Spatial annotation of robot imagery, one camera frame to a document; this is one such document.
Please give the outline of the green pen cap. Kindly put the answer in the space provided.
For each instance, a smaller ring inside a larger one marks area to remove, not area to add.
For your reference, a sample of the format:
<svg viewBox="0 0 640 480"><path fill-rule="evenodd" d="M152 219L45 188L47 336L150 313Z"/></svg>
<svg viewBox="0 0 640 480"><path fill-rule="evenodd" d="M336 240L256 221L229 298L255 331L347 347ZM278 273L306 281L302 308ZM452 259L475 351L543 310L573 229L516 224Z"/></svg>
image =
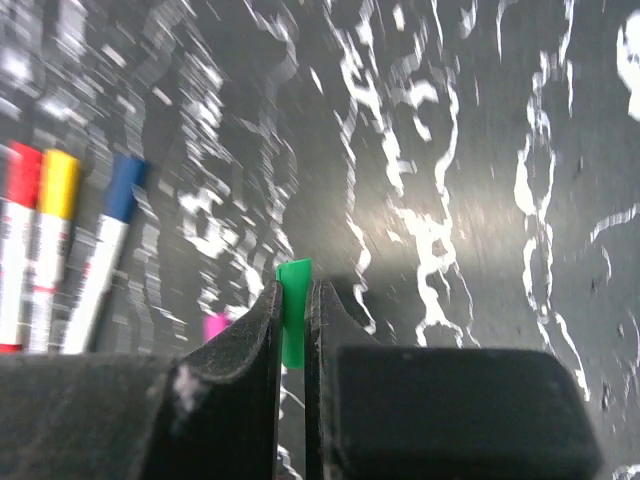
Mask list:
<svg viewBox="0 0 640 480"><path fill-rule="evenodd" d="M305 308L311 284L312 260L279 265L276 280L282 287L282 363L287 369L304 367Z"/></svg>

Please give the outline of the magenta pen cap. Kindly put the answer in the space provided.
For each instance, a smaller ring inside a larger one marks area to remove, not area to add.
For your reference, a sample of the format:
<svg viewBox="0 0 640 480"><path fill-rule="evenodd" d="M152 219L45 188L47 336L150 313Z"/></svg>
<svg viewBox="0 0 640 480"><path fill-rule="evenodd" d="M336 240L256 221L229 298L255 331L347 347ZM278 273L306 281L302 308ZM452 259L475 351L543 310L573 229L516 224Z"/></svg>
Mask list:
<svg viewBox="0 0 640 480"><path fill-rule="evenodd" d="M229 317L224 312L208 315L203 320L203 341L205 343L211 341L223 332L230 323Z"/></svg>

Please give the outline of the white yellow marker pen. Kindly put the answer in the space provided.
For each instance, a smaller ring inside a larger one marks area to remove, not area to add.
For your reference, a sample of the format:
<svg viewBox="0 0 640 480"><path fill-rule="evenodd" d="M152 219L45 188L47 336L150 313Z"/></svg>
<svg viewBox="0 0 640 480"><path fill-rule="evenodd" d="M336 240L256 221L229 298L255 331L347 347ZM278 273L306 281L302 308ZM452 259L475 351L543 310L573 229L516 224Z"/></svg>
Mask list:
<svg viewBox="0 0 640 480"><path fill-rule="evenodd" d="M46 353L49 347L53 302L66 265L71 221L42 211L34 264L28 351Z"/></svg>

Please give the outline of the blue pen cap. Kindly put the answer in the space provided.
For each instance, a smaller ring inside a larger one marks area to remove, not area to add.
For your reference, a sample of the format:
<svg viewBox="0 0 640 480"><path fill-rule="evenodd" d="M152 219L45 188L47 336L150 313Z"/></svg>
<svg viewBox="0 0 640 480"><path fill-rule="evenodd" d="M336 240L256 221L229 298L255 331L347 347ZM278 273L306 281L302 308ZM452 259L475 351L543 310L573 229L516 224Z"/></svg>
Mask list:
<svg viewBox="0 0 640 480"><path fill-rule="evenodd" d="M134 188L144 186L147 163L136 156L115 154L111 180L104 196L103 214L129 224L136 204Z"/></svg>

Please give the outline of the yellow pen cap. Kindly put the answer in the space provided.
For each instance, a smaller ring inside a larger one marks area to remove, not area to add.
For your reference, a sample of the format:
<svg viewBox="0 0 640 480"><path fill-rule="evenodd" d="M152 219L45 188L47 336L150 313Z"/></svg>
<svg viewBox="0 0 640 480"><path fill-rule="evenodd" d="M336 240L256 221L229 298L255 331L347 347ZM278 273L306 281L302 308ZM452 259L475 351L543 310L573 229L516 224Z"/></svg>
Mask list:
<svg viewBox="0 0 640 480"><path fill-rule="evenodd" d="M81 170L81 162L61 150L44 152L38 203L42 213L73 218Z"/></svg>

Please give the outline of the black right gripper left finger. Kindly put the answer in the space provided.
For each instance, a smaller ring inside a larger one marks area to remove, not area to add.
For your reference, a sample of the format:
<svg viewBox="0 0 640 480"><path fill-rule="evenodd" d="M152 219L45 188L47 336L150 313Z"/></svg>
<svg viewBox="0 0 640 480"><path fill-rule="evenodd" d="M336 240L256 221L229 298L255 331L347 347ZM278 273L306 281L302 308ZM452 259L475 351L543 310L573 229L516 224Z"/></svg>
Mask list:
<svg viewBox="0 0 640 480"><path fill-rule="evenodd" d="M183 356L1 360L5 479L271 479L282 289Z"/></svg>

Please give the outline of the white blue marker pen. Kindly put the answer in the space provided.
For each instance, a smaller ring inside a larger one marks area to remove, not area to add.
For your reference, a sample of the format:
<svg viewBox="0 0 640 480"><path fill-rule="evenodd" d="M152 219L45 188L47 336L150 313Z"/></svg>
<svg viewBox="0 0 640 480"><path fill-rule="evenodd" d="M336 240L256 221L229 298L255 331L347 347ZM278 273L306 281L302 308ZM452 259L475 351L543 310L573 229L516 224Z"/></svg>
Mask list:
<svg viewBox="0 0 640 480"><path fill-rule="evenodd" d="M99 217L96 244L85 265L79 297L68 321L60 349L62 354L75 355L89 349L101 305L109 291L127 231L126 223L107 215Z"/></svg>

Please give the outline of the red pen cap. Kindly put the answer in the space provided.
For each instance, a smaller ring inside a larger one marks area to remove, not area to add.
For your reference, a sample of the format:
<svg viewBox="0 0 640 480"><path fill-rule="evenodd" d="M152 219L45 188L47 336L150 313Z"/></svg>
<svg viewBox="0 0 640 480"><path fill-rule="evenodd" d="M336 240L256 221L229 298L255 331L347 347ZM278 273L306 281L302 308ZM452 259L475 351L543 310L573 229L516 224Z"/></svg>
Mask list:
<svg viewBox="0 0 640 480"><path fill-rule="evenodd" d="M38 202L43 154L28 145L12 141L7 167L7 199L29 209Z"/></svg>

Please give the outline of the white red marker pen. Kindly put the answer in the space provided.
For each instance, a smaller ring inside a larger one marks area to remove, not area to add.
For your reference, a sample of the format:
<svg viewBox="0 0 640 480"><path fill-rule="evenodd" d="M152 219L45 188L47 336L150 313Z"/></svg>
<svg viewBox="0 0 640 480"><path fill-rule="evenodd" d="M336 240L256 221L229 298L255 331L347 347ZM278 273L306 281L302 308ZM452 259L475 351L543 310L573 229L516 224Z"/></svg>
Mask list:
<svg viewBox="0 0 640 480"><path fill-rule="evenodd" d="M22 290L29 266L34 210L7 201L1 245L1 353L22 350Z"/></svg>

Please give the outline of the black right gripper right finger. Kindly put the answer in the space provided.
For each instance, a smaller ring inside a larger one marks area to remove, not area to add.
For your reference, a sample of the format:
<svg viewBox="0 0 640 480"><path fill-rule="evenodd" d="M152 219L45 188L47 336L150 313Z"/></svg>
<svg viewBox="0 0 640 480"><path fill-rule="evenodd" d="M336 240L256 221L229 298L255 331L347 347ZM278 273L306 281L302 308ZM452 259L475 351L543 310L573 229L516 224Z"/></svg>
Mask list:
<svg viewBox="0 0 640 480"><path fill-rule="evenodd" d="M593 479L603 459L558 359L383 345L314 282L305 332L310 479Z"/></svg>

